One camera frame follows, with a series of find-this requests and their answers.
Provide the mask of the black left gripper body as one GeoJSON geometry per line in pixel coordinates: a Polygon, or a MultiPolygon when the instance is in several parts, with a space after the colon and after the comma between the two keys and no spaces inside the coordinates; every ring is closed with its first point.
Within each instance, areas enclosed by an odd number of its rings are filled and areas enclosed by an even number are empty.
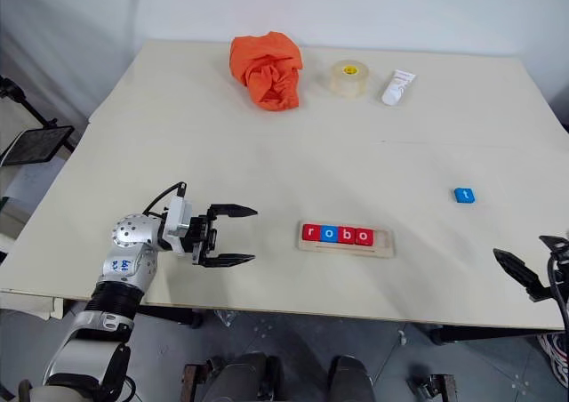
{"type": "Polygon", "coordinates": [[[191,255],[192,263],[202,267],[215,267],[216,257],[208,254],[215,248],[217,230],[212,226],[215,218],[209,214],[190,219],[188,231],[180,239],[184,253],[191,255]]]}

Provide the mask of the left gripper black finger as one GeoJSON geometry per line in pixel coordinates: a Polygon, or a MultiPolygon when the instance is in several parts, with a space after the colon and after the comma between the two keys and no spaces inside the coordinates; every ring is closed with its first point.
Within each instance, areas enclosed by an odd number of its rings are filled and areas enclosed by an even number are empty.
{"type": "Polygon", "coordinates": [[[229,268],[254,259],[253,254],[221,253],[215,257],[201,256],[198,264],[205,268],[229,268]]]}
{"type": "Polygon", "coordinates": [[[237,204],[212,204],[208,208],[208,217],[210,219],[216,219],[221,215],[231,218],[242,218],[257,214],[258,212],[252,208],[237,204]]]}

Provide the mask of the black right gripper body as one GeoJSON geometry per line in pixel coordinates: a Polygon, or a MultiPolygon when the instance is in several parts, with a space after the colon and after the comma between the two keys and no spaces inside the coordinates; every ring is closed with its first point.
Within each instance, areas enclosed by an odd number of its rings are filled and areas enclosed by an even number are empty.
{"type": "MultiPolygon", "coordinates": [[[[545,269],[547,271],[548,264],[552,264],[553,280],[557,284],[557,290],[561,295],[563,302],[568,301],[568,250],[551,252],[546,260],[545,269]]],[[[534,273],[531,290],[528,290],[530,298],[533,302],[541,302],[547,299],[554,299],[554,289],[549,282],[548,275],[545,274],[546,280],[541,281],[541,276],[534,273]]]]}

